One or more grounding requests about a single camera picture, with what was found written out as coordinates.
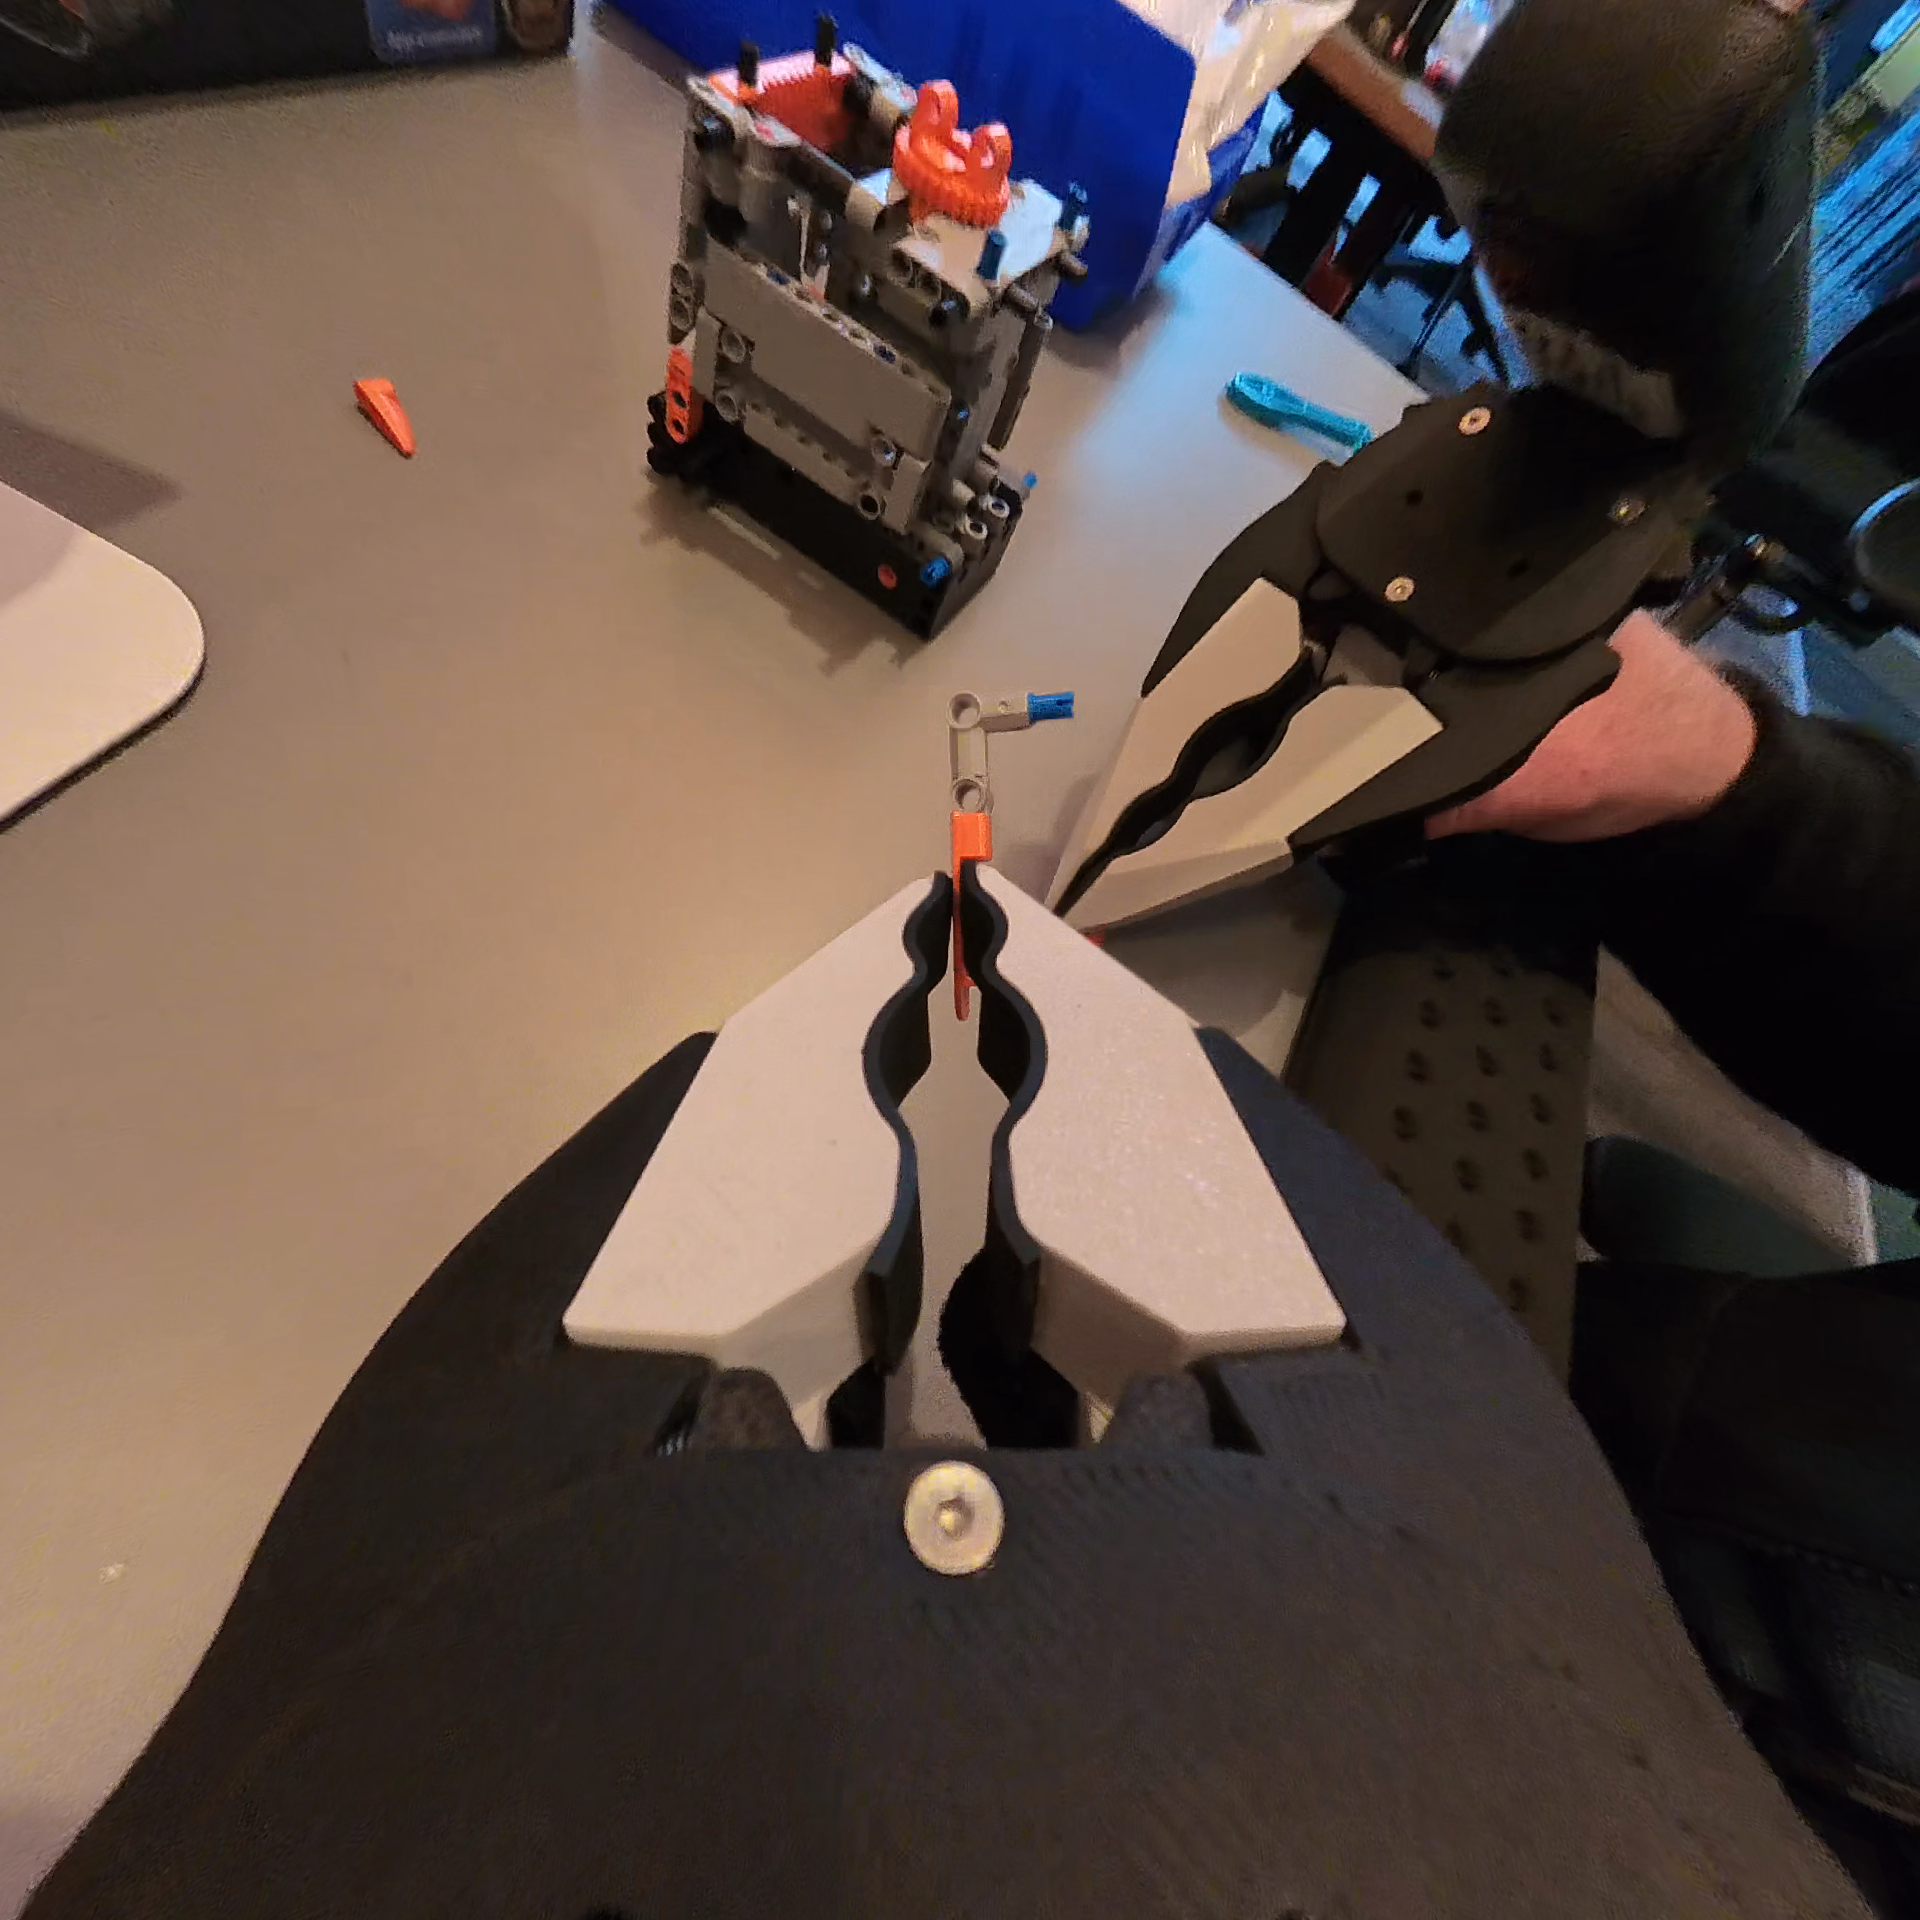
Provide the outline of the person's right hand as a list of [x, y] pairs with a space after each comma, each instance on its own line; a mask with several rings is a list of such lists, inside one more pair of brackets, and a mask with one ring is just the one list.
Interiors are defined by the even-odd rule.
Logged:
[[1760, 720], [1746, 694], [1650, 611], [1608, 640], [1602, 694], [1568, 713], [1523, 765], [1426, 820], [1426, 840], [1506, 834], [1589, 847], [1709, 813], [1746, 771]]

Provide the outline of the person's right forearm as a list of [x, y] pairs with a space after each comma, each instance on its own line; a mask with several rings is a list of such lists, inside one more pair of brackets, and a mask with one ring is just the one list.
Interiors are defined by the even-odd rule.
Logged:
[[1918, 1195], [1918, 761], [1732, 678], [1756, 724], [1703, 815], [1563, 855], [1570, 900], [1742, 1094]]

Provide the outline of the wood-edged desk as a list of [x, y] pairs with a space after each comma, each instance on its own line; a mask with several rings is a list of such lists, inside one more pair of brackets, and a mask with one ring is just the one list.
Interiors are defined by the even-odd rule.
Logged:
[[1348, 25], [1335, 25], [1319, 38], [1296, 75], [1328, 85], [1409, 160], [1430, 165], [1445, 101], [1422, 78], [1383, 61]]

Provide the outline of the blue plastic bin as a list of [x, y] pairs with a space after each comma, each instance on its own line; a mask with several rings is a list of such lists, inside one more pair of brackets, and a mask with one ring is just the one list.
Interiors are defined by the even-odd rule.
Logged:
[[1188, 78], [1179, 53], [1128, 4], [612, 4], [696, 68], [812, 55], [816, 17], [910, 83], [949, 80], [963, 127], [1005, 124], [1015, 177], [1088, 198], [1086, 278], [1053, 304], [1063, 328], [1118, 320], [1196, 234], [1246, 165], [1266, 103], [1210, 158], [1210, 181], [1165, 205]]

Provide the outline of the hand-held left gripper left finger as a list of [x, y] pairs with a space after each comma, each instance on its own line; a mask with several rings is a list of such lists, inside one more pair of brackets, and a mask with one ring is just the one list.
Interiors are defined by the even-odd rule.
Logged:
[[909, 884], [732, 1015], [563, 1313], [583, 1350], [773, 1381], [808, 1447], [922, 1305], [916, 1145], [955, 888]]

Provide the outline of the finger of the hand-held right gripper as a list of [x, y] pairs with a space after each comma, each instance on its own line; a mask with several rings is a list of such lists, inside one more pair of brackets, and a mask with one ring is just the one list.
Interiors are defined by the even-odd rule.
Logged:
[[[1266, 781], [1260, 783], [1266, 801], [1260, 803], [1258, 815], [1233, 831], [1233, 848], [1250, 848], [1258, 831], [1263, 830], [1282, 830], [1282, 853], [1289, 853], [1285, 865], [1292, 865], [1292, 840], [1308, 830], [1310, 820], [1316, 820], [1330, 803], [1345, 801], [1379, 771], [1410, 754], [1418, 745], [1433, 740], [1443, 730], [1440, 720], [1433, 720], [1428, 710], [1422, 710], [1419, 701], [1403, 685], [1316, 685], [1316, 694], [1305, 710], [1296, 713], [1289, 731], [1282, 735], [1279, 753], [1266, 765]], [[1165, 908], [1105, 911], [1095, 908], [1090, 900], [1086, 900], [1086, 908], [1056, 908], [1056, 915], [1075, 930], [1125, 927], [1160, 911]]]
[[1292, 594], [1239, 591], [1190, 650], [1143, 688], [1069, 831], [1046, 905], [1162, 911], [1282, 868], [1282, 830], [1230, 837], [1266, 801], [1282, 735], [1316, 694], [1319, 658]]

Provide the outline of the grey technic brick model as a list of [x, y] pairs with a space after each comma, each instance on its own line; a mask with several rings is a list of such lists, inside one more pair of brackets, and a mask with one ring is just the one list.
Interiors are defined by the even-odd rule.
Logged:
[[938, 638], [1035, 490], [1005, 455], [1088, 233], [1079, 184], [1020, 181], [1005, 124], [830, 14], [779, 58], [742, 40], [685, 83], [648, 471]]

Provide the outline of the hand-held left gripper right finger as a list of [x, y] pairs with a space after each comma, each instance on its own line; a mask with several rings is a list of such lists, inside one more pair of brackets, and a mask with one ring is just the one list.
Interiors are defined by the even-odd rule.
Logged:
[[1340, 1345], [1348, 1320], [1188, 1015], [998, 868], [963, 868], [1003, 1098], [943, 1370], [988, 1450], [1086, 1444], [1140, 1381]]

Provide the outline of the clear plastic bags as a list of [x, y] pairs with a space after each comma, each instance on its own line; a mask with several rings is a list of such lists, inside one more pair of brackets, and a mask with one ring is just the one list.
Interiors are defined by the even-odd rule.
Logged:
[[1355, 4], [1128, 4], [1186, 61], [1173, 83], [1179, 134], [1165, 205], [1210, 181], [1215, 153], [1279, 90]]

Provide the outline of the black perforated pad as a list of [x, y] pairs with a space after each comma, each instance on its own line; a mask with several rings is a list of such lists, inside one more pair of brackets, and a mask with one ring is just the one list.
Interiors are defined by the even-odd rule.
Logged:
[[1598, 944], [1543, 904], [1399, 868], [1340, 904], [1282, 1080], [1570, 1371]]

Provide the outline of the dark printed toy box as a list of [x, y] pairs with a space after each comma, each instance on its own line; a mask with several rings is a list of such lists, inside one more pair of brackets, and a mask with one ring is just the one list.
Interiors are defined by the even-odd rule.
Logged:
[[542, 61], [575, 4], [5, 4], [2, 108]]

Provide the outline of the white book stand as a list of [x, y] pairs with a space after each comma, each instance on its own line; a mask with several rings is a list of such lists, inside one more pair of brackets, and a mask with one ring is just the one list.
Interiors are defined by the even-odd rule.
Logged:
[[173, 580], [2, 485], [2, 824], [162, 724], [202, 665]]

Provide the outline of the teal plastic tool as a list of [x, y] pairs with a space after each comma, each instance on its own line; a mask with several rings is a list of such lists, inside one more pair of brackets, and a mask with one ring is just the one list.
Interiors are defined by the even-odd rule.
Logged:
[[1250, 424], [1282, 437], [1296, 437], [1325, 453], [1355, 455], [1373, 440], [1362, 421], [1340, 414], [1260, 371], [1236, 371], [1223, 390], [1223, 401]]

